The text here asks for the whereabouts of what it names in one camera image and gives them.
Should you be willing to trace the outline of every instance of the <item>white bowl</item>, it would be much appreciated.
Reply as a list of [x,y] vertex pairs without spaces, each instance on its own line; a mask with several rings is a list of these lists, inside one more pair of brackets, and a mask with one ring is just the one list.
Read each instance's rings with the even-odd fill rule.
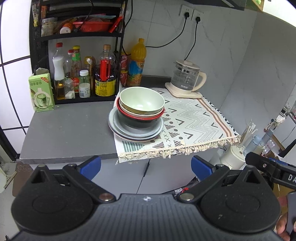
[[122,106],[135,114],[153,115],[160,112],[165,100],[158,92],[145,87],[129,87],[119,95]]
[[152,114],[152,115],[140,115],[140,114],[132,113],[132,112],[128,111],[127,109],[125,109],[125,108],[122,106],[122,104],[121,104],[121,100],[119,100],[119,106],[121,107],[121,109],[122,109],[125,113],[127,113],[127,114],[129,114],[129,115],[131,115],[131,116],[133,116],[133,117],[138,117],[138,118],[143,118],[143,119],[146,119],[146,118],[153,118],[153,117],[155,117],[155,116],[158,116],[158,115],[163,111],[163,108],[162,108],[161,111],[160,111],[160,112],[157,112],[156,114]]

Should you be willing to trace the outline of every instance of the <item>countertop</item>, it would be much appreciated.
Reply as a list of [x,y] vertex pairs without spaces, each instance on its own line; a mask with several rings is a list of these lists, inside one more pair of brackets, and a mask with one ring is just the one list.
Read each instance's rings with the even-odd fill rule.
[[[167,77],[143,76],[141,86],[164,88],[169,81]],[[48,164],[84,161],[93,155],[117,158],[113,132],[107,122],[113,103],[61,104],[53,111],[36,112],[20,159],[29,164]]]

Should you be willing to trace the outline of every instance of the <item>kettle handle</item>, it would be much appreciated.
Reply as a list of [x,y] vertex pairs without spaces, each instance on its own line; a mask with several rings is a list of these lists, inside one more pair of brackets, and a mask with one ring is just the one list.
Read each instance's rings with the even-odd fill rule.
[[199,75],[202,77],[202,80],[201,80],[201,82],[200,82],[197,86],[195,86],[195,87],[193,88],[192,91],[196,91],[196,90],[198,90],[199,88],[201,88],[201,87],[205,84],[205,81],[207,80],[207,75],[206,75],[204,72],[199,71],[199,72],[198,72],[198,76],[199,76]]

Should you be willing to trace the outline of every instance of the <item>human hand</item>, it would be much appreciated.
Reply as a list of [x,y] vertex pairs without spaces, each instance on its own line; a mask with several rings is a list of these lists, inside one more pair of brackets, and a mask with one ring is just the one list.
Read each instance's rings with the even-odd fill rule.
[[[279,197],[278,201],[279,201],[281,207],[286,206],[288,203],[286,196]],[[280,217],[280,219],[276,223],[276,233],[284,241],[290,241],[290,235],[286,232],[287,221],[288,221],[288,213],[285,213],[283,216]],[[296,232],[296,222],[294,223],[294,232]]]

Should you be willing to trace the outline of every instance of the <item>yellow label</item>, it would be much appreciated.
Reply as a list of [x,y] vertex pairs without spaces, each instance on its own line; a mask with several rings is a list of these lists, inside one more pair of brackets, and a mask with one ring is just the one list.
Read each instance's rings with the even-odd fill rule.
[[115,94],[116,80],[101,82],[95,80],[95,92],[98,96],[111,96]]

